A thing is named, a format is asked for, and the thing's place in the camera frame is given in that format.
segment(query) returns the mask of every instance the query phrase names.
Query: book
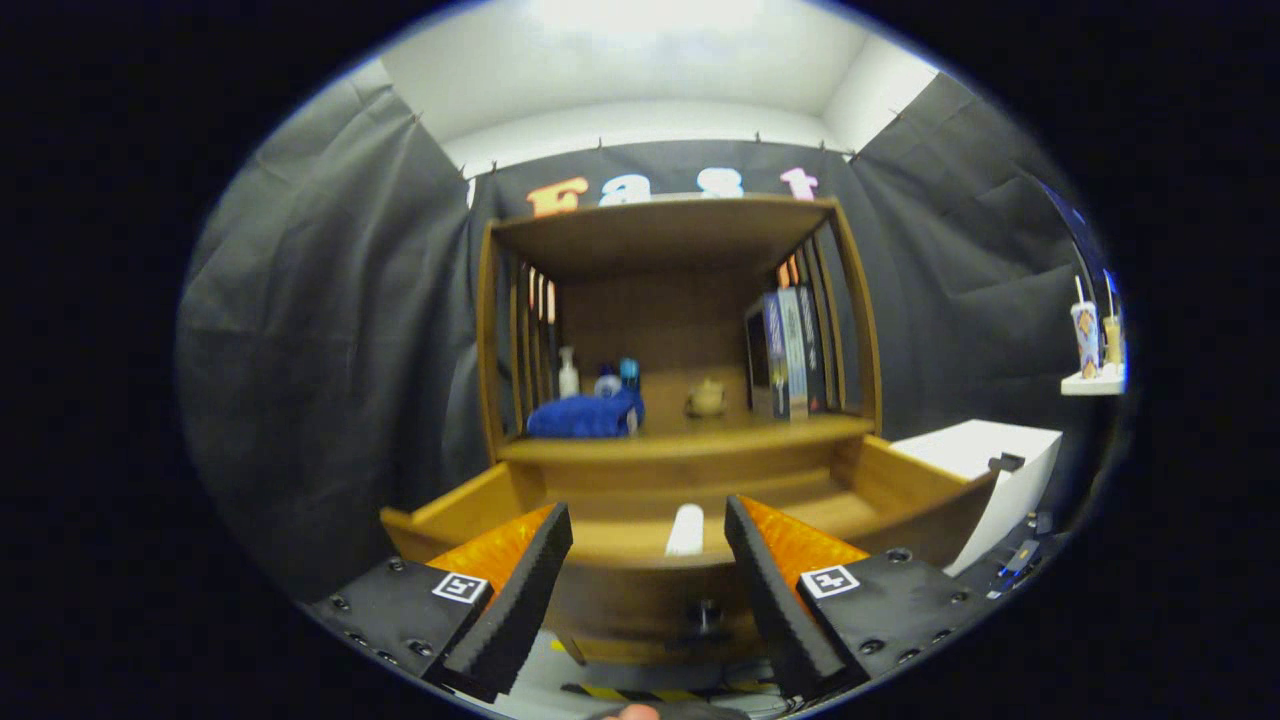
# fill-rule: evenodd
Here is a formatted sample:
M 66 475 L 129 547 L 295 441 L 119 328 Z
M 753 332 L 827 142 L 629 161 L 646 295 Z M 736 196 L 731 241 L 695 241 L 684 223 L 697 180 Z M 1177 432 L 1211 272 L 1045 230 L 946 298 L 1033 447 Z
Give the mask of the book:
M 776 292 L 764 293 L 746 310 L 748 398 L 765 418 L 791 416 L 782 310 Z
M 823 366 L 822 337 L 818 334 L 817 301 L 808 284 L 796 286 L 800 296 L 800 322 L 804 329 L 804 368 L 809 388 L 809 413 L 827 409 L 827 380 Z
M 805 369 L 804 323 L 795 286 L 778 291 L 778 309 L 787 357 L 787 416 L 796 420 L 809 416 L 809 373 Z

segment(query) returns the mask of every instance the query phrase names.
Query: spray bottle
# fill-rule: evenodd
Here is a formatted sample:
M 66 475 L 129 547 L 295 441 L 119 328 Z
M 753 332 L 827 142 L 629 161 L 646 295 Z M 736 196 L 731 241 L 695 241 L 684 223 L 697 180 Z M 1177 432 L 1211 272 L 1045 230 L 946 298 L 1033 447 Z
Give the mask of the spray bottle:
M 577 369 L 573 368 L 573 348 L 570 346 L 559 348 L 561 354 L 561 374 L 559 374 L 559 391 L 561 398 L 573 397 L 579 393 L 577 382 Z

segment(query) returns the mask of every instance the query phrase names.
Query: folded blue towel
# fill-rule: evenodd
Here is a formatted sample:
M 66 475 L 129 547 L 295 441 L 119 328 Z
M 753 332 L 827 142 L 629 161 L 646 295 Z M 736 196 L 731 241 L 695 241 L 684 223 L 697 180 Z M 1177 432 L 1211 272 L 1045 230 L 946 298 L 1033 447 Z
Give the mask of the folded blue towel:
M 554 400 L 529 416 L 530 437 L 590 438 L 626 437 L 627 414 L 635 410 L 636 425 L 644 423 L 644 400 L 634 389 L 622 388 L 612 397 L 575 395 Z

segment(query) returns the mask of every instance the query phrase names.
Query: paper cup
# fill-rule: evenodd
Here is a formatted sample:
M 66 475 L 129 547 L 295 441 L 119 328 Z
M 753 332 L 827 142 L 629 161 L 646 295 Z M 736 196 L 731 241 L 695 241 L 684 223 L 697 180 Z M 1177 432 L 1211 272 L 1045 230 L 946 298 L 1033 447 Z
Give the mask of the paper cup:
M 1115 316 L 1103 318 L 1102 331 L 1107 336 L 1107 365 L 1124 363 L 1120 354 L 1120 320 Z
M 1093 379 L 1102 363 L 1098 360 L 1098 309 L 1092 302 L 1071 305 L 1075 346 L 1080 351 L 1080 377 Z

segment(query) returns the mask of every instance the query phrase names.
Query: orange letter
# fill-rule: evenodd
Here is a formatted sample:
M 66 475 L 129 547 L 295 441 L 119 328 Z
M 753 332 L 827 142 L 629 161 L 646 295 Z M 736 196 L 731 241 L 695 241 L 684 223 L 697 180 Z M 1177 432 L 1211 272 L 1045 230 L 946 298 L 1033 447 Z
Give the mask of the orange letter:
M 534 205 L 534 217 L 554 215 L 556 213 L 572 213 L 577 210 L 577 196 L 586 192 L 586 178 L 577 177 L 539 187 L 525 196 L 525 200 Z

